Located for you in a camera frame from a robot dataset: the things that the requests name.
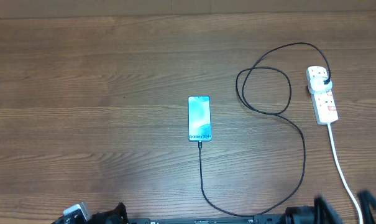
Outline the blue screen smartphone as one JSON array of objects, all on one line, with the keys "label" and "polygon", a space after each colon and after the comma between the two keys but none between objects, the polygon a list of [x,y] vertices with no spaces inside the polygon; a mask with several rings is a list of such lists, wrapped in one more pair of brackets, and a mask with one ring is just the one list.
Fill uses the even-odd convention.
[{"label": "blue screen smartphone", "polygon": [[212,140],[209,96],[188,97],[188,139],[197,142]]}]

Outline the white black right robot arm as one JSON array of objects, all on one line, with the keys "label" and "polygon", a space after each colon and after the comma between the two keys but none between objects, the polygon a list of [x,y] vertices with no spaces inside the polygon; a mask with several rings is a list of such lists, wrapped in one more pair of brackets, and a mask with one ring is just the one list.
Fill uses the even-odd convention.
[{"label": "white black right robot arm", "polygon": [[[368,191],[357,194],[364,224],[375,224],[372,210],[376,211],[376,198]],[[314,199],[313,206],[288,207],[278,223],[281,224],[343,224],[342,219],[322,197]]]}]

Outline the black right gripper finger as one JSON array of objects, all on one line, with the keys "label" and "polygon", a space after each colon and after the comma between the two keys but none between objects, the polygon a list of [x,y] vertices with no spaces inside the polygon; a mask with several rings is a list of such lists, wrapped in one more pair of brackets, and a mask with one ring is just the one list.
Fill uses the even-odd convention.
[{"label": "black right gripper finger", "polygon": [[342,219],[337,212],[322,197],[314,199],[315,224],[342,224]]},{"label": "black right gripper finger", "polygon": [[371,209],[376,211],[376,198],[368,191],[363,190],[357,194],[364,224],[375,224]]}]

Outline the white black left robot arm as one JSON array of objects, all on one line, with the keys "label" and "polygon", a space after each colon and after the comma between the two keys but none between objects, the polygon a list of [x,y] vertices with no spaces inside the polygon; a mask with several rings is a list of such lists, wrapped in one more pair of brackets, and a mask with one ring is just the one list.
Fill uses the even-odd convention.
[{"label": "white black left robot arm", "polygon": [[129,224],[126,206],[119,203],[113,210],[91,214],[87,204],[80,202],[63,211],[52,224]]}]

